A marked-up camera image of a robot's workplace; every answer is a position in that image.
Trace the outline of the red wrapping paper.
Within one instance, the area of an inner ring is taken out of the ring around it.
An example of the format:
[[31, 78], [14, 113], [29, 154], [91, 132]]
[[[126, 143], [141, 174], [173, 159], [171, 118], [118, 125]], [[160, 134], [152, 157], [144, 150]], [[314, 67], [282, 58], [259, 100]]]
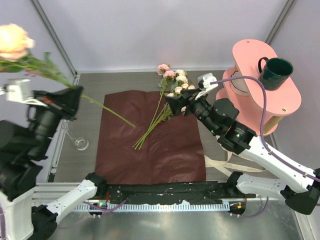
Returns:
[[144, 135], [165, 100], [157, 91], [128, 90], [107, 94], [102, 112], [95, 172], [109, 184], [152, 185], [206, 179], [198, 121], [178, 115]]

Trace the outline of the cream printed ribbon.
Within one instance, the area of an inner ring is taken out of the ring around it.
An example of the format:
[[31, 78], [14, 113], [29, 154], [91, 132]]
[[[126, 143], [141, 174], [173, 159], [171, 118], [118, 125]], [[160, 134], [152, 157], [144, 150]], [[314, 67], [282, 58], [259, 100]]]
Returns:
[[236, 164], [236, 163], [231, 163], [230, 159], [232, 158], [232, 156], [237, 156], [241, 159], [244, 159], [246, 161], [250, 161], [253, 162], [253, 160], [251, 160], [250, 158], [247, 158], [245, 156], [242, 155], [237, 155], [231, 151], [226, 151], [227, 156], [226, 156], [226, 160], [221, 161], [221, 160], [214, 160], [209, 158], [208, 156], [204, 156], [204, 161], [205, 161], [205, 167], [206, 168], [215, 168], [216, 170], [220, 171], [221, 173], [223, 173], [224, 175], [230, 177], [232, 172], [229, 170], [235, 170], [238, 172], [249, 172], [249, 173], [262, 173], [265, 172], [266, 169], [262, 168], [254, 168], [254, 167], [250, 167], [250, 166], [246, 166], [246, 165], [240, 165], [240, 164]]

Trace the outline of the peach rose stem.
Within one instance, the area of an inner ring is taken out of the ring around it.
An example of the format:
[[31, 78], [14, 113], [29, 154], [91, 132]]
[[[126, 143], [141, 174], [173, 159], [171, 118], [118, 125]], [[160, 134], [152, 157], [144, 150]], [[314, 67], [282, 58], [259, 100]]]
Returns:
[[19, 73], [25, 71], [28, 76], [40, 76], [63, 84], [66, 89], [73, 86], [59, 67], [50, 59], [50, 52], [43, 59], [36, 58], [31, 50], [35, 42], [19, 25], [10, 23], [0, 27], [0, 71]]

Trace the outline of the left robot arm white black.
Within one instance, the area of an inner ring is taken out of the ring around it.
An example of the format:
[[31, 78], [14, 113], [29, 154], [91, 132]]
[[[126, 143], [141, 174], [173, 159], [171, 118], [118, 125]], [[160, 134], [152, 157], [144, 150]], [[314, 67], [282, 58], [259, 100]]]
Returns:
[[0, 237], [3, 240], [46, 240], [60, 221], [78, 205], [106, 193], [106, 180], [89, 173], [64, 196], [32, 206], [36, 178], [61, 120], [73, 121], [79, 109], [82, 86], [56, 92], [34, 90], [26, 104], [35, 108], [28, 127], [7, 120], [0, 123]]

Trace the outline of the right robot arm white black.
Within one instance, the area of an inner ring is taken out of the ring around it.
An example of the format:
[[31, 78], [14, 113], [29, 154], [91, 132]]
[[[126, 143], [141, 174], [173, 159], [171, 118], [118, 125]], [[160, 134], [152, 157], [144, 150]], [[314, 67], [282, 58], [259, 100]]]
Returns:
[[263, 141], [254, 130], [238, 122], [239, 111], [228, 98], [210, 105], [199, 89], [182, 90], [180, 96], [167, 95], [166, 101], [177, 116], [194, 115], [227, 151], [251, 159], [277, 178], [272, 180], [233, 173], [228, 182], [243, 194], [256, 194], [284, 201], [292, 210], [310, 215], [320, 199], [320, 171], [290, 159]]

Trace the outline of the clear glass vase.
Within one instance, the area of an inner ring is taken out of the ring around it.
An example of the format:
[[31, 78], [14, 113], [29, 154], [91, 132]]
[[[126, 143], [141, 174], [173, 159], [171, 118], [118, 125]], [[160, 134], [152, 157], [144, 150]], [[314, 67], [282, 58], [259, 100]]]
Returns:
[[64, 120], [61, 127], [78, 151], [85, 151], [89, 147], [89, 141], [86, 138], [77, 136], [70, 130], [68, 121]]

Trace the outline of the white bowl on shelf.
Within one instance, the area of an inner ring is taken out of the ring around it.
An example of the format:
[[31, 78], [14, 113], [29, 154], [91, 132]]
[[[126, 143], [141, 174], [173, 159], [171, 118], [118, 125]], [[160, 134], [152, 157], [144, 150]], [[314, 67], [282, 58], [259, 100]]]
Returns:
[[238, 94], [240, 96], [248, 96], [249, 95], [244, 78], [237, 78], [237, 79], [231, 80], [230, 85], [231, 85], [232, 90], [236, 94]]

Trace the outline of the dark green mug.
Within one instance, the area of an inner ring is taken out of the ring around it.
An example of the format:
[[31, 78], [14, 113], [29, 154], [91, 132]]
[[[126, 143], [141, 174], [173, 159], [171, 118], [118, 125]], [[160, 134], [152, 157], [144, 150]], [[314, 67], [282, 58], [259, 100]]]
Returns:
[[258, 61], [258, 80], [268, 91], [275, 91], [291, 76], [294, 71], [293, 65], [279, 57], [262, 57]]

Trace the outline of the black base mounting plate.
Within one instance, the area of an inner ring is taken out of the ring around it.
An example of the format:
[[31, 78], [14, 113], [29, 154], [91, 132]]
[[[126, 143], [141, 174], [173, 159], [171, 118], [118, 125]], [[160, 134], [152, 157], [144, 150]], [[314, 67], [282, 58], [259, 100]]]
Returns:
[[192, 205], [220, 204], [223, 199], [253, 199], [252, 193], [242, 193], [226, 182], [198, 181], [151, 185], [108, 184], [99, 197], [108, 197], [111, 204], [173, 205], [186, 201]]

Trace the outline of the pink three-tier wooden shelf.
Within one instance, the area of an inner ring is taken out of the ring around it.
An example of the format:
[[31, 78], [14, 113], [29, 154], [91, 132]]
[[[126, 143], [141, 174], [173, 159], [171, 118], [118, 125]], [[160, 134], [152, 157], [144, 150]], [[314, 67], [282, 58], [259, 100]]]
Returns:
[[[259, 77], [258, 61], [262, 57], [276, 58], [277, 54], [267, 43], [256, 39], [238, 41], [232, 48], [234, 67], [228, 68], [223, 78], [232, 76]], [[260, 135], [260, 124], [263, 113], [263, 93], [258, 83], [245, 79], [248, 96], [236, 94], [231, 83], [224, 82], [215, 99], [228, 98], [239, 110], [236, 120], [254, 130]], [[302, 102], [301, 94], [291, 78], [277, 90], [266, 91], [266, 114], [263, 122], [263, 135], [273, 133], [280, 120], [293, 114], [299, 109]]]

